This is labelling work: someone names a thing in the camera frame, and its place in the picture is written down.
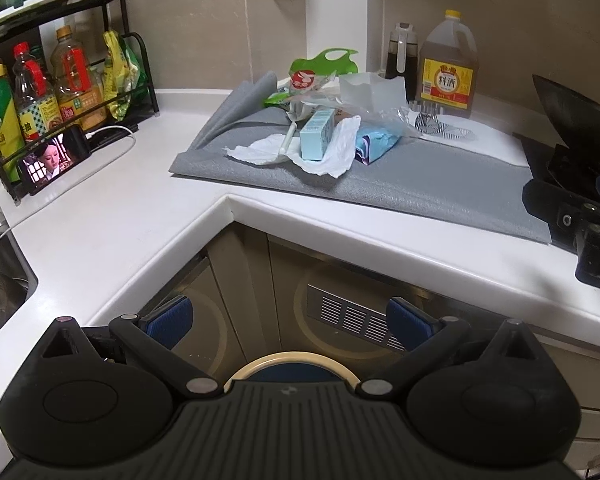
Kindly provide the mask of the blue paper wrapper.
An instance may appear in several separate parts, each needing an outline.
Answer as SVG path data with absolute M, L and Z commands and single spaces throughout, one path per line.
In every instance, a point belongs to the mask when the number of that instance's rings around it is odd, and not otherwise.
M 355 159 L 368 166 L 384 156 L 399 141 L 400 136 L 386 128 L 362 124 L 356 133 Z

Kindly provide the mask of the white tissue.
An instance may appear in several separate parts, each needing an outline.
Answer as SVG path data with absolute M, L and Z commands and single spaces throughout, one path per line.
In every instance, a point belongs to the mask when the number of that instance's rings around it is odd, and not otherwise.
M 340 120 L 321 160 L 307 160 L 301 157 L 301 140 L 298 136 L 291 139 L 288 150 L 283 154 L 280 148 L 286 136 L 281 133 L 271 134 L 249 145 L 224 148 L 224 154 L 238 162 L 246 162 L 253 166 L 273 166 L 292 162 L 307 174 L 338 179 L 353 164 L 356 134 L 360 125 L 360 116 Z

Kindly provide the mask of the light blue carton box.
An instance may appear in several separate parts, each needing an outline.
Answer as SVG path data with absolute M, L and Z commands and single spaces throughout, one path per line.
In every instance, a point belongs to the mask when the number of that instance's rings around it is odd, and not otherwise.
M 300 154 L 303 160 L 319 162 L 327 150 L 335 129 L 336 110 L 319 108 L 300 131 Z

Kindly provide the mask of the clear plastic bag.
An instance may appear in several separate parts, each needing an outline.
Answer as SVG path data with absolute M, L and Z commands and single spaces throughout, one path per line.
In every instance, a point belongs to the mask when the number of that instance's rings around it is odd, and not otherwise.
M 477 140 L 470 129 L 442 122 L 430 105 L 411 107 L 401 77 L 385 79 L 372 73 L 330 76 L 321 88 L 297 94 L 294 99 L 358 115 L 364 122 L 397 136 L 460 143 Z

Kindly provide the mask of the green handled plastic bag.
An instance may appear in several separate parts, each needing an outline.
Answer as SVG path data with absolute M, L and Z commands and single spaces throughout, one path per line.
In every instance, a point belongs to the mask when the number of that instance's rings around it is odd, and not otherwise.
M 320 90 L 339 76 L 357 74 L 358 64 L 352 60 L 357 53 L 354 49 L 328 48 L 314 58 L 296 58 L 289 67 L 288 84 L 272 93 L 264 106 L 286 106 L 295 96 Z

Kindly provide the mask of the blue trash bin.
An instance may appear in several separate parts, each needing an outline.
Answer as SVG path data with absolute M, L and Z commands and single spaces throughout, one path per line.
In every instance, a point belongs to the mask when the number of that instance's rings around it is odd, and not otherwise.
M 235 372 L 224 385 L 224 391 L 238 380 L 256 382 L 330 382 L 341 380 L 355 388 L 360 380 L 338 361 L 321 354 L 305 351 L 283 351 L 262 356 Z

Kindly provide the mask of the grey cabinet vent grille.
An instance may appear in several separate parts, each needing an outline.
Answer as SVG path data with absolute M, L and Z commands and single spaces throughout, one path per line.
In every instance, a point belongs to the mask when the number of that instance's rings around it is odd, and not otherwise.
M 343 330 L 376 346 L 404 353 L 404 345 L 389 332 L 386 316 L 311 284 L 306 288 L 309 318 Z

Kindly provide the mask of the grey counter mat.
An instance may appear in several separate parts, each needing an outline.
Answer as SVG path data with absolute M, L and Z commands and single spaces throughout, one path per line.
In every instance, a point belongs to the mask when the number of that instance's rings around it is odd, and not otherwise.
M 417 214 L 516 237 L 550 242 L 547 224 L 529 214 L 522 190 L 530 169 L 428 141 L 401 141 L 376 162 L 354 162 L 341 177 L 314 176 L 293 162 L 254 166 L 227 156 L 230 148 L 281 136 L 286 114 L 263 102 L 277 88 L 274 73 L 243 81 L 170 167 L 179 177 L 209 179 L 330 198 Z

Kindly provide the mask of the smartphone showing video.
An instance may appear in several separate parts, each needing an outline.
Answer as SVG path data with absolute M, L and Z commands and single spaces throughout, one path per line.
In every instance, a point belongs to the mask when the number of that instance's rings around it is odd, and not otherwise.
M 74 125 L 38 145 L 18 162 L 24 190 L 34 195 L 91 156 L 86 136 Z

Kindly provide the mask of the white patterned cloth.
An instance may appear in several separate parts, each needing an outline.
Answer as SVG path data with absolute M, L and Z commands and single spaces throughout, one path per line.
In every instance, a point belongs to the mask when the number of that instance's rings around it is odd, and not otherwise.
M 420 113 L 411 110 L 408 123 L 419 131 L 422 140 L 488 156 L 512 166 L 529 167 L 518 139 L 481 122 L 451 115 L 420 119 Z

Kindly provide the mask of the black gas stove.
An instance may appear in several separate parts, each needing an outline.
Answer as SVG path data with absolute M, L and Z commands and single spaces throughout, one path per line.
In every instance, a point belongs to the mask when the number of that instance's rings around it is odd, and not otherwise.
M 600 288 L 600 194 L 596 180 L 569 155 L 568 148 L 551 148 L 517 136 L 531 169 L 522 202 L 533 217 L 550 229 L 552 244 L 578 257 L 574 275 Z

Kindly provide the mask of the red cap sauce bottle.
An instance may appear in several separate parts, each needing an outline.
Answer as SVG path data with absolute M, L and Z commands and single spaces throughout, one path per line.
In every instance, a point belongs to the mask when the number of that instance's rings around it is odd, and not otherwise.
M 16 110 L 24 140 L 31 143 L 58 127 L 61 114 L 53 86 L 27 41 L 15 45 L 14 57 Z

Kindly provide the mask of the yellow green snack bag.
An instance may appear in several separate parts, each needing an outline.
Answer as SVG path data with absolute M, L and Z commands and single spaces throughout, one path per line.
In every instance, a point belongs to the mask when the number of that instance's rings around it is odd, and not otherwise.
M 114 30 L 102 34 L 107 54 L 102 73 L 104 100 L 109 114 L 121 122 L 129 108 L 145 99 L 147 76 L 135 52 Z

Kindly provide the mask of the green label bottle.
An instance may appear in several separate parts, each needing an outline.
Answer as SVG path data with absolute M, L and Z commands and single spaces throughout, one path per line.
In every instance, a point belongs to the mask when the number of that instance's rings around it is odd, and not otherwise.
M 24 148 L 7 68 L 0 63 L 0 159 L 9 158 Z

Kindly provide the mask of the large cooking wine jug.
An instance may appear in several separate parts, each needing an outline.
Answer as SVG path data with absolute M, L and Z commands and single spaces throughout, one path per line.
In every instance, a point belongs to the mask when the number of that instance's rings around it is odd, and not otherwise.
M 420 48 L 416 99 L 441 106 L 445 114 L 468 118 L 478 69 L 474 34 L 460 11 L 448 9 Z

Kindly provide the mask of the orange cap oil bottle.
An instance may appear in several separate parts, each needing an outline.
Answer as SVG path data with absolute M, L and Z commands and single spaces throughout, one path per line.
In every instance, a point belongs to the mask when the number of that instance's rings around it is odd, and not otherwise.
M 104 98 L 83 44 L 69 25 L 56 30 L 56 39 L 50 62 L 62 119 L 73 119 L 84 131 L 102 126 L 107 118 Z

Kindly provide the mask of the dark soy sauce dispenser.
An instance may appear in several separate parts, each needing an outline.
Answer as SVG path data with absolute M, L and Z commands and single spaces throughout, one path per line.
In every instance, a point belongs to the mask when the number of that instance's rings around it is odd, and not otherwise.
M 402 77 L 407 102 L 416 99 L 418 70 L 418 40 L 415 27 L 410 23 L 398 23 L 389 37 L 385 76 L 387 79 Z

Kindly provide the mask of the black spice rack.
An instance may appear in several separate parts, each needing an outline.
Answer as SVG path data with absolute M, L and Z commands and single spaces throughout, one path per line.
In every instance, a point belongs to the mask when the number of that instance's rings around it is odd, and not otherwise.
M 125 0 L 0 0 L 0 181 L 35 195 L 158 113 Z

